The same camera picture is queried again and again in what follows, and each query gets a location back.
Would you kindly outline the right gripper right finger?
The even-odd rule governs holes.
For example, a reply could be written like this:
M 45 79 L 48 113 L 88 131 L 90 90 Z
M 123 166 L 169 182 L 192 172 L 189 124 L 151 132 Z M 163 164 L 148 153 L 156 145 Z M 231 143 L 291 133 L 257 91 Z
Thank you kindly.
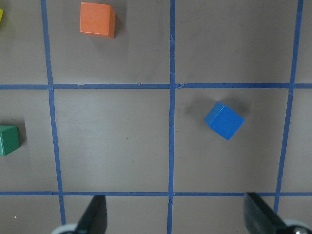
M 250 234 L 284 234 L 288 226 L 256 193 L 244 196 L 244 223 Z

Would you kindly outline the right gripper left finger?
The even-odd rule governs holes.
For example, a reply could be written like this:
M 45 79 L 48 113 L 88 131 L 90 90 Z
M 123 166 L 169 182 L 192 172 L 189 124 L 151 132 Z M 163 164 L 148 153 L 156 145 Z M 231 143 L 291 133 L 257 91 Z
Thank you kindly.
M 76 228 L 76 234 L 104 234 L 107 229 L 106 196 L 92 198 Z

